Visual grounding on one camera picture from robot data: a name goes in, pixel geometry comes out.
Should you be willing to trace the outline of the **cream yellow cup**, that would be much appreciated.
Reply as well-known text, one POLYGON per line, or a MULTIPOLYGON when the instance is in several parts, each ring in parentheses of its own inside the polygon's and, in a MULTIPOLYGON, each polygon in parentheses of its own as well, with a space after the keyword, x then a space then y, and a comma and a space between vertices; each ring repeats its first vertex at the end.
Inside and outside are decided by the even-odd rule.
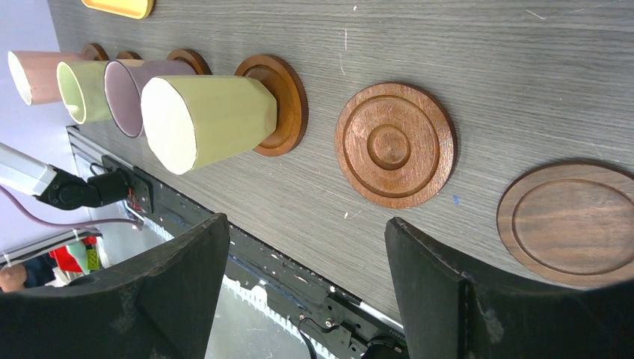
POLYGON ((277 127, 277 101, 242 76, 151 78, 141 91, 147 142, 176 175, 251 151, 277 127))

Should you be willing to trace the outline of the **light green mug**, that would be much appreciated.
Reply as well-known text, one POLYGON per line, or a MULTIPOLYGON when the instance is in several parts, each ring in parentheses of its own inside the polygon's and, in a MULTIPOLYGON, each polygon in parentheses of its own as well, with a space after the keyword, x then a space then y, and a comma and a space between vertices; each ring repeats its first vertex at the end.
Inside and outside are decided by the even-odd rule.
POLYGON ((109 61, 62 61, 57 66, 61 99, 78 125, 113 120, 104 85, 108 64, 109 61))

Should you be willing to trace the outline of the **mauve purple cup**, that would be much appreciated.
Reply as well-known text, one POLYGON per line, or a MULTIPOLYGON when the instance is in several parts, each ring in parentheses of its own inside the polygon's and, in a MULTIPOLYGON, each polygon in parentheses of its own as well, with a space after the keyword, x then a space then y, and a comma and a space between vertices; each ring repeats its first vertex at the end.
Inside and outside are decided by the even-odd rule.
POLYGON ((141 92, 147 82, 156 76, 194 75, 194 68, 174 60, 115 60, 104 72, 107 105, 117 128, 129 138, 144 134, 141 115, 141 92))

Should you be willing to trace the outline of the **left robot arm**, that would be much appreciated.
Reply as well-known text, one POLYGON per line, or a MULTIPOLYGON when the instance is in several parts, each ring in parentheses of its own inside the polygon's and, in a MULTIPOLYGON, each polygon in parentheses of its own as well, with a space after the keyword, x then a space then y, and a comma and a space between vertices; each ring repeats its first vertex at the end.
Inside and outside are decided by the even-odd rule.
POLYGON ((130 189, 120 170, 82 179, 6 144, 1 145, 1 184, 62 210, 107 206, 126 199, 130 189))

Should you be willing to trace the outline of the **dark brown coaster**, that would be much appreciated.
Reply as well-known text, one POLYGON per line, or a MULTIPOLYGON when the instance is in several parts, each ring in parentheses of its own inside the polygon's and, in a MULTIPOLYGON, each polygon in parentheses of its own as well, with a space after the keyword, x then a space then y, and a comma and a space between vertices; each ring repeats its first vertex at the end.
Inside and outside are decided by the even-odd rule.
POLYGON ((523 266, 572 286, 633 278, 633 175, 564 162, 530 171, 500 198, 499 237, 523 266))

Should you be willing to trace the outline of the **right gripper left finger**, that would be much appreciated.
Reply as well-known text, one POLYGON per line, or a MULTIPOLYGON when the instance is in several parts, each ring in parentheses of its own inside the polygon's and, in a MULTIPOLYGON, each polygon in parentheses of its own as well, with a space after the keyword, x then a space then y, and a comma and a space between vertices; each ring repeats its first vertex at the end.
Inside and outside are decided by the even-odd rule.
POLYGON ((218 213, 66 286, 1 295, 3 358, 203 358, 230 246, 218 213))

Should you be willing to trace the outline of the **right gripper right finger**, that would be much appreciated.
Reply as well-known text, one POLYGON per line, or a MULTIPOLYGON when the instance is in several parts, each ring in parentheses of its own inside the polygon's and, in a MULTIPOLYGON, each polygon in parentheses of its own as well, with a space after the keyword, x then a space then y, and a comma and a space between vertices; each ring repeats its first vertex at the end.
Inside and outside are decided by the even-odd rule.
POLYGON ((385 245, 411 358, 631 358, 633 282, 571 289, 444 245, 401 218, 385 245))

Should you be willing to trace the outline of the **pink white cup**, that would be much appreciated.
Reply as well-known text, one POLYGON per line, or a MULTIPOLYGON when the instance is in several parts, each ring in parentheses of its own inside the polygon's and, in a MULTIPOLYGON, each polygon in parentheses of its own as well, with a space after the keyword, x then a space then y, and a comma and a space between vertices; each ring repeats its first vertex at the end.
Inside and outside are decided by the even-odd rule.
POLYGON ((73 52, 9 51, 7 62, 16 89, 27 105, 60 102, 57 67, 62 61, 87 58, 73 52))

